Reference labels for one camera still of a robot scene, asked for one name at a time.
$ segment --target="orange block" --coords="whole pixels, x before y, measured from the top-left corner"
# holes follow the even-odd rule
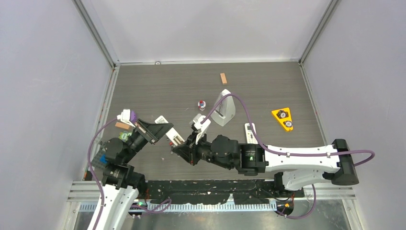
[[[119,128],[127,129],[127,130],[130,129],[130,126],[129,126],[129,125],[124,124],[124,123],[121,123],[121,122],[115,123],[115,126],[116,126],[116,127],[119,127]]]
[[[226,74],[220,73],[220,77],[221,77],[221,82],[223,83],[223,85],[227,85]]]

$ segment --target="floor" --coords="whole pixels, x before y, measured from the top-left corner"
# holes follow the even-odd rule
[[[222,85],[220,73],[228,84]],[[192,132],[189,122],[198,114],[207,114],[223,89],[239,95],[247,104],[257,133],[264,143],[281,147],[316,147],[324,145],[316,116],[296,62],[221,63],[182,65],[121,66],[107,120],[122,109],[134,110],[138,117],[153,123],[160,115],[174,124],[184,139]],[[197,102],[205,100],[201,112]],[[245,143],[246,115],[235,100],[236,116],[224,127],[212,122],[208,141],[218,134]],[[272,117],[271,110],[290,107],[292,132],[285,132]],[[123,129],[107,127],[103,140],[119,136]],[[248,179],[236,170],[226,170],[200,161],[191,166],[170,153],[163,138],[156,145],[145,146],[131,161],[135,171],[147,180]],[[256,178],[273,179],[273,173]]]

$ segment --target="toy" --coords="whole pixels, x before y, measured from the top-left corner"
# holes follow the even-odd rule
[[[289,108],[273,110],[271,113],[286,132],[293,130],[291,110]]]
[[[206,102],[205,101],[199,101],[197,103],[197,107],[199,107],[200,111],[204,111],[204,109],[206,108]]]
[[[122,141],[127,141],[129,136],[131,136],[130,132],[121,132],[118,138]]]

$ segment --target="white remote control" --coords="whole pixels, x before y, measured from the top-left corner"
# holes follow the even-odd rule
[[[254,134],[252,133],[252,129],[254,129],[254,132],[257,133],[257,130],[255,129],[255,124],[252,123],[252,129],[249,126],[249,123],[246,123],[244,125],[245,127],[245,137],[247,138],[247,143],[248,144],[258,144],[257,139],[255,139]]]

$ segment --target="yellow triangular block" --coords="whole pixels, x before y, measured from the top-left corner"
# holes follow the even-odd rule
[[[292,114],[289,108],[273,110],[271,113],[286,132],[293,130]]]

